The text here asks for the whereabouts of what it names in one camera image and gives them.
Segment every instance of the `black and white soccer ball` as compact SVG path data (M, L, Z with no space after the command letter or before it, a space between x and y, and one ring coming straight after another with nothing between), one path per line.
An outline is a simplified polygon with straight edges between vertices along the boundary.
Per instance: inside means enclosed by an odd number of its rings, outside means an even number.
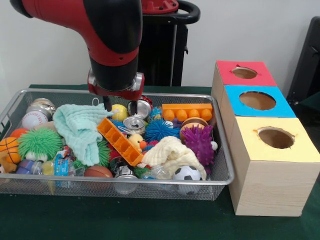
M201 173L194 166L181 166L173 174L174 180L202 180ZM179 185L178 192L182 195L194 195L199 192L199 185Z

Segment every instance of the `orange toy block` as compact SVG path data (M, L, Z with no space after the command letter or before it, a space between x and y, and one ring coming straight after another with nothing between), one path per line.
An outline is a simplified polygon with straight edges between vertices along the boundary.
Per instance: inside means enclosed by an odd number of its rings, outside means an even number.
M173 121L177 118L178 121L183 122L193 117L210 121L213 117L212 110L210 103L162 104L162 117L166 121Z
M135 146L118 130L118 128L107 118L97 127L105 139L118 151L118 153L130 164L135 167L141 163L144 157Z

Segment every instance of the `box stack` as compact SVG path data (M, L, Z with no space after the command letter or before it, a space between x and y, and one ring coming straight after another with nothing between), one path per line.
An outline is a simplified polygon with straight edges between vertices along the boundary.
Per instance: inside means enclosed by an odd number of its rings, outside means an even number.
M263 62L217 61L216 98L235 168L236 215L300 216L320 154Z

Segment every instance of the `metal wire basket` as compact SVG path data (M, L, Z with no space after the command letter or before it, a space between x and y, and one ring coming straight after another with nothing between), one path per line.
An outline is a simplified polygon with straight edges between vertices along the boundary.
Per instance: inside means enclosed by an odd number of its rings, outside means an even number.
M212 174L206 181L146 180L126 178L44 176L25 174L0 174L0 193L87 197L123 197L146 199L186 199L214 201L225 185L234 179L232 160L226 141L217 101L208 95L144 93L154 106L165 103L211 103L214 118L213 137L218 150ZM64 104L91 105L96 98L85 90L25 89L15 94L0 115L0 139L8 137L21 126L28 106L37 98L51 100L56 107ZM127 105L129 101L112 97L112 103Z

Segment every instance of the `yellow paper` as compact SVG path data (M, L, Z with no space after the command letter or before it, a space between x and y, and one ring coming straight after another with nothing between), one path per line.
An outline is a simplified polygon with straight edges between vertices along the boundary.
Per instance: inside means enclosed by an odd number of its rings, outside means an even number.
M237 116L236 122L252 161L320 163L320 154L298 118ZM280 149L266 144L259 136L266 128L290 133L293 145Z

